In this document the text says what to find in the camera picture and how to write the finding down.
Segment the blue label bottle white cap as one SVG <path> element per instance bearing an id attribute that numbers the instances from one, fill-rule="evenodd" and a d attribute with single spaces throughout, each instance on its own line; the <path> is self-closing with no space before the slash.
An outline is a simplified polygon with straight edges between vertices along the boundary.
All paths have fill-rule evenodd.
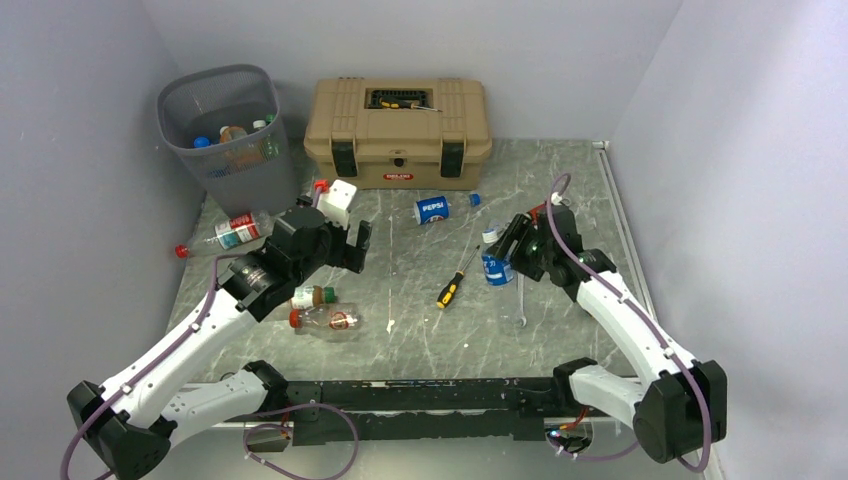
<path id="1" fill-rule="evenodd" d="M 497 259 L 488 252 L 488 248 L 497 242 L 499 235 L 500 225 L 497 222 L 490 223 L 482 232 L 483 249 L 481 261 L 485 279 L 492 287 L 508 285 L 514 279 L 511 264 L 507 260 Z"/>

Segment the green plastic bottle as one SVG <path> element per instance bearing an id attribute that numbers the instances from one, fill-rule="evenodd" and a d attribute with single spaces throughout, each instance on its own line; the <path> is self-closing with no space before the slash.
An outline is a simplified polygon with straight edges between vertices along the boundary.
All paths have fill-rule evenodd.
<path id="1" fill-rule="evenodd" d="M 269 127 L 274 119 L 274 114 L 268 114 L 263 119 L 255 120 L 253 122 L 253 127 L 257 133 L 261 133 Z M 279 143 L 273 132 L 266 133 L 260 141 L 260 147 L 262 156 L 266 160 L 271 160 L 279 155 Z"/>

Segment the orange label bottle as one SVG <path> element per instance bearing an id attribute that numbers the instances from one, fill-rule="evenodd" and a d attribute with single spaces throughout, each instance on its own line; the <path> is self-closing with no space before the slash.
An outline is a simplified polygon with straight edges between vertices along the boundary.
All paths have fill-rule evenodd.
<path id="1" fill-rule="evenodd" d="M 219 128 L 219 143 L 228 144 L 224 158 L 230 167 L 243 171 L 266 162 L 261 147 L 255 142 L 248 142 L 248 131 L 237 125 L 225 125 Z"/>

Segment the clear bottle blue label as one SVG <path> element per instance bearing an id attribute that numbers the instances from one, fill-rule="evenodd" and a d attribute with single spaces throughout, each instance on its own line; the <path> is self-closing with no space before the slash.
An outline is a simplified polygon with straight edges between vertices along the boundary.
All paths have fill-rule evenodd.
<path id="1" fill-rule="evenodd" d="M 192 145 L 195 149 L 206 148 L 211 145 L 211 141 L 205 136 L 198 136 L 194 138 Z"/>

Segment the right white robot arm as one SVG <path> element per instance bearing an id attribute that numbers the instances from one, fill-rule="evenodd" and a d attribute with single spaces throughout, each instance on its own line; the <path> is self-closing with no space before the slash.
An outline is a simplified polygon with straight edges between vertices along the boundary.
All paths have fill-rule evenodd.
<path id="1" fill-rule="evenodd" d="M 631 294 L 612 260 L 584 247 L 573 212 L 564 205 L 520 213 L 506 227 L 482 235 L 487 257 L 533 281 L 549 277 L 614 341 L 633 368 L 630 380 L 596 360 L 554 368 L 551 401 L 574 415 L 597 409 L 631 428 L 654 461 L 681 460 L 727 435 L 724 369 L 702 362 L 668 335 Z"/>

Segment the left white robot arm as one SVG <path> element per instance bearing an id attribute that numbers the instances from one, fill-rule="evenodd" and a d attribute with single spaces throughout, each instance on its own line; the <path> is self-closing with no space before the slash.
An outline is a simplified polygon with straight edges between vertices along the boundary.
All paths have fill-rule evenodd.
<path id="1" fill-rule="evenodd" d="M 372 225 L 361 221 L 348 243 L 343 214 L 295 206 L 279 217 L 263 245 L 229 254 L 213 271 L 206 294 L 141 358 L 100 384 L 82 381 L 67 396 L 77 431 L 66 447 L 60 476 L 70 476 L 76 447 L 86 442 L 109 475 L 141 479 L 180 442 L 239 416 L 272 420 L 296 410 L 289 383 L 265 361 L 253 361 L 224 381 L 179 398 L 196 371 L 231 341 L 293 297 L 315 271 L 329 266 L 360 273 Z"/>

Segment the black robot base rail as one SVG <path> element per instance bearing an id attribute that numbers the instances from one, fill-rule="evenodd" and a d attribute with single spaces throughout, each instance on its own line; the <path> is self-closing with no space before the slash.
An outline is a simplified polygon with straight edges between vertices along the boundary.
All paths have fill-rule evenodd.
<path id="1" fill-rule="evenodd" d="M 288 427 L 296 446 L 508 437 L 540 441 L 590 416 L 551 376 L 291 381 L 237 420 Z"/>

